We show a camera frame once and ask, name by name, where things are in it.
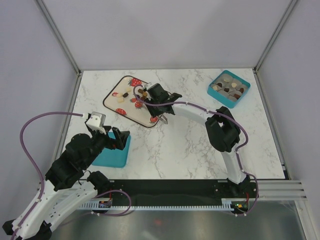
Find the metal serving tongs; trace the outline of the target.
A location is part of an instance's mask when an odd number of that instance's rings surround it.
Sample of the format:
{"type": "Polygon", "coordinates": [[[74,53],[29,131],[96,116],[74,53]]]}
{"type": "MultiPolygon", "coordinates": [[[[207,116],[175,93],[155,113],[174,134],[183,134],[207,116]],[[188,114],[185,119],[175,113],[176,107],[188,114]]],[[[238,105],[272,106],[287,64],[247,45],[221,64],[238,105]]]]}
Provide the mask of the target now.
{"type": "Polygon", "coordinates": [[[168,118],[164,115],[164,114],[161,114],[161,115],[158,115],[157,118],[163,122],[165,125],[168,124],[168,118]]]}

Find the teal box lid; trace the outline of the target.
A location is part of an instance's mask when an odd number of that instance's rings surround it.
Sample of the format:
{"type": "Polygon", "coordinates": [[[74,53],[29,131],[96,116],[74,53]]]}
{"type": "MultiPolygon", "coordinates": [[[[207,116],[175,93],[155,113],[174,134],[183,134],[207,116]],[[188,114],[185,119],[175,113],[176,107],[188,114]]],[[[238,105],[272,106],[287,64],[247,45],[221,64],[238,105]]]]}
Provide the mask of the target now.
{"type": "Polygon", "coordinates": [[[93,161],[92,166],[106,168],[124,168],[127,164],[131,136],[129,135],[123,150],[105,148],[93,161]]]}

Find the teal chocolate box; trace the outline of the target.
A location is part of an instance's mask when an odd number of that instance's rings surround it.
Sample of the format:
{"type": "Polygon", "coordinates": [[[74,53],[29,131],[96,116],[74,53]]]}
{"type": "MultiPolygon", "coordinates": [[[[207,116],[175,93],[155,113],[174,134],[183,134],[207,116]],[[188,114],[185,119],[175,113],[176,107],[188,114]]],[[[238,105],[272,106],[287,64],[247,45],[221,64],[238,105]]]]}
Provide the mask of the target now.
{"type": "Polygon", "coordinates": [[[207,87],[207,94],[233,109],[248,93],[251,84],[229,70],[220,73],[207,87]]]}

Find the dark square chocolate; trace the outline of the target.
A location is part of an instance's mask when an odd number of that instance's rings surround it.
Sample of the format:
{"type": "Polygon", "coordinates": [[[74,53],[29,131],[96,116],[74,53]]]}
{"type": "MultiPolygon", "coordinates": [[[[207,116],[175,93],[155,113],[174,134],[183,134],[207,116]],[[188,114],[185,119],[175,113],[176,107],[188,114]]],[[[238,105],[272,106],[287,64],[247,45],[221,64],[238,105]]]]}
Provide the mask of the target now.
{"type": "Polygon", "coordinates": [[[241,97],[241,95],[239,95],[238,93],[235,93],[233,96],[234,96],[235,98],[237,98],[237,99],[239,99],[239,98],[241,97]]]}

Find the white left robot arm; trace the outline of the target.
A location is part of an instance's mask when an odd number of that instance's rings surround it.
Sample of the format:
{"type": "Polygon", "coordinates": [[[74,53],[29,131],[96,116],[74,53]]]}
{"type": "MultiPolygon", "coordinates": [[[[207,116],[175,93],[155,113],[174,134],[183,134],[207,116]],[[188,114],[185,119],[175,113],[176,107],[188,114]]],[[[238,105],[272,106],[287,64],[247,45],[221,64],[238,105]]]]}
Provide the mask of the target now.
{"type": "Polygon", "coordinates": [[[3,224],[3,230],[11,239],[48,240],[83,203],[112,192],[109,179],[100,171],[93,171],[75,192],[63,198],[104,149],[122,151],[125,148],[129,131],[111,126],[103,129],[103,132],[92,130],[90,135],[79,133],[71,139],[45,174],[44,186],[33,202],[22,215],[3,224]]]}

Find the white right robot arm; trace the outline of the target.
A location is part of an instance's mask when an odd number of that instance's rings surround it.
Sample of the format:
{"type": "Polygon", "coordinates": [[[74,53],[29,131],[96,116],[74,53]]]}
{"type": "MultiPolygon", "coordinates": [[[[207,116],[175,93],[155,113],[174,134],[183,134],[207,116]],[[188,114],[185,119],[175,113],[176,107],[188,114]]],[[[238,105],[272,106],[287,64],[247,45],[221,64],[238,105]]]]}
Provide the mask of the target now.
{"type": "Polygon", "coordinates": [[[151,116],[171,114],[203,125],[210,144],[221,153],[224,160],[227,179],[231,182],[228,185],[229,193],[237,198],[246,193],[247,186],[244,181],[247,174],[239,157],[240,133],[244,130],[236,123],[230,110],[223,106],[213,112],[195,103],[181,100],[181,94],[170,94],[159,83],[148,83],[143,90],[147,92],[146,107],[151,116]]]}

